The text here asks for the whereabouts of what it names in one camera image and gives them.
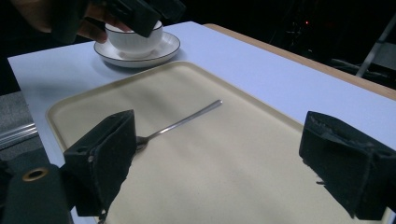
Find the table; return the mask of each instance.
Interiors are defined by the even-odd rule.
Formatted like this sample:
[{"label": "table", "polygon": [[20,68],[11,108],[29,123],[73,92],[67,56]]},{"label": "table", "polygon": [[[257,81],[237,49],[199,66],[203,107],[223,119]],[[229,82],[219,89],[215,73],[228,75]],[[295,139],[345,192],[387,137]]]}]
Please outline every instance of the table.
[{"label": "table", "polygon": [[[317,111],[396,148],[395,91],[214,24],[188,21],[164,30],[181,41],[181,49],[171,61],[195,63],[301,123],[307,111]],[[8,60],[49,160],[56,165],[62,165],[64,159],[46,121],[47,110],[65,97],[145,70],[104,64],[93,50],[93,42]],[[92,220],[79,218],[78,223]]]}]

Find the beige tray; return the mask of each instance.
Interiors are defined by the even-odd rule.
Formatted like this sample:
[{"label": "beige tray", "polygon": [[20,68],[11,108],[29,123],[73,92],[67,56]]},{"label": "beige tray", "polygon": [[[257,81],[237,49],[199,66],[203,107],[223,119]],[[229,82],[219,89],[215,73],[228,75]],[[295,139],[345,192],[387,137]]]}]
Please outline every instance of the beige tray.
[{"label": "beige tray", "polygon": [[351,219],[298,155],[303,125],[204,69],[165,64],[65,99],[48,112],[61,148],[106,116],[135,112],[146,136],[223,105],[134,157],[107,223],[375,223]]}]

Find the white saucer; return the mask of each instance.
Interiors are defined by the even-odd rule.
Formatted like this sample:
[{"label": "white saucer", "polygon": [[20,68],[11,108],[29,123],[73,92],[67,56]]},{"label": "white saucer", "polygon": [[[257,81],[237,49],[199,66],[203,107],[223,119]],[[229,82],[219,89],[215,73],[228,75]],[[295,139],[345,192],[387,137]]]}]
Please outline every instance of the white saucer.
[{"label": "white saucer", "polygon": [[180,48],[180,40],[174,35],[163,32],[160,45],[149,56],[139,59],[129,58],[125,53],[114,48],[108,40],[104,44],[96,42],[93,47],[105,62],[121,67],[140,68],[164,63],[171,59]]}]

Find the cup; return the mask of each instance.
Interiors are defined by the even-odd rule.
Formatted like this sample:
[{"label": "cup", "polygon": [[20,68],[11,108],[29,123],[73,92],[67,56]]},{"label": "cup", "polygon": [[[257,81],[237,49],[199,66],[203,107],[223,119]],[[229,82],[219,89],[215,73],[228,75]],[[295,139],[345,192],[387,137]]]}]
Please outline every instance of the cup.
[{"label": "cup", "polygon": [[107,38],[114,48],[130,58],[144,58],[157,48],[163,38],[163,24],[157,21],[149,37],[143,37],[134,31],[124,32],[106,24]]}]

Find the spoon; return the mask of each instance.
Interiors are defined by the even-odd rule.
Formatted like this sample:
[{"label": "spoon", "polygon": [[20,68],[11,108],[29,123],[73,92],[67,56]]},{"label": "spoon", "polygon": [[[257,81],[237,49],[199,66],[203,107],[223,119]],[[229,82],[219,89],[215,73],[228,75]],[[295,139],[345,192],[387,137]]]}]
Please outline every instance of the spoon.
[{"label": "spoon", "polygon": [[186,122],[189,122],[190,120],[195,119],[195,118],[203,115],[204,113],[209,112],[212,109],[220,106],[221,104],[222,104],[222,101],[221,100],[217,100],[217,101],[213,102],[212,104],[206,106],[205,108],[203,108],[203,109],[201,109],[201,110],[189,115],[188,117],[186,117],[186,118],[184,118],[184,119],[182,119],[182,120],[180,120],[180,121],[178,121],[178,122],[176,122],[176,123],[174,123],[172,125],[169,125],[168,127],[164,128],[164,129],[159,130],[156,133],[151,134],[150,136],[147,136],[147,137],[137,136],[136,137],[136,144],[137,144],[136,153],[140,152],[140,151],[143,151],[143,149],[145,149],[147,147],[147,145],[149,144],[149,140],[157,137],[158,135],[160,135],[162,133],[166,133],[166,132],[168,132],[168,131],[170,131],[170,130],[172,130],[172,129],[174,129],[174,128],[176,128],[176,127],[178,127],[178,126],[180,126],[180,125],[182,125],[182,124],[184,124]]}]

